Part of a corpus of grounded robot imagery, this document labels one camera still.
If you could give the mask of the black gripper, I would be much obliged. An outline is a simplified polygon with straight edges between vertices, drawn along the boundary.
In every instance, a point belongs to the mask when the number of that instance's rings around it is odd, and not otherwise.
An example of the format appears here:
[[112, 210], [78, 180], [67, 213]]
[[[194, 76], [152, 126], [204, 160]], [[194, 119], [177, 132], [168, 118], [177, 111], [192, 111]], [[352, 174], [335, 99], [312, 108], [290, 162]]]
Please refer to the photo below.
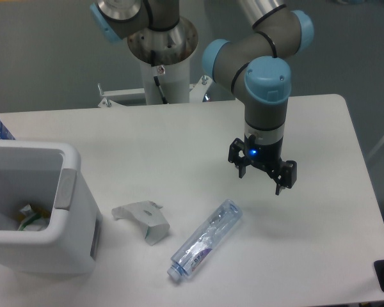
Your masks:
[[283, 189], [291, 189], [297, 180], [297, 162], [283, 161], [281, 138], [271, 145], [260, 145], [255, 136], [244, 137], [244, 141], [235, 138], [229, 146], [228, 162], [235, 165], [239, 178], [246, 174], [246, 167], [251, 165], [273, 179], [276, 183], [275, 194], [278, 196]]

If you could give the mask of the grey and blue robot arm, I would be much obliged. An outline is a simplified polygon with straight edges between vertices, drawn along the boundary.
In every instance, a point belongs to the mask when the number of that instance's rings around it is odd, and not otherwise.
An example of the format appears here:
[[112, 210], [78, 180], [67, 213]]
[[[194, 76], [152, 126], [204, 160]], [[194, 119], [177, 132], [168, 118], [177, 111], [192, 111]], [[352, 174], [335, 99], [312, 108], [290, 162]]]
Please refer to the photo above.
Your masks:
[[[253, 166], [290, 189], [297, 164], [281, 158], [291, 69], [286, 62], [314, 38], [310, 17], [284, 1], [240, 1], [253, 33], [238, 41], [217, 39], [204, 50], [202, 68], [214, 83], [244, 104], [244, 139], [235, 139], [228, 161], [243, 176]], [[127, 40], [139, 61], [148, 104], [189, 102], [189, 60], [198, 46], [194, 25], [178, 1], [94, 1], [90, 11], [111, 42]]]

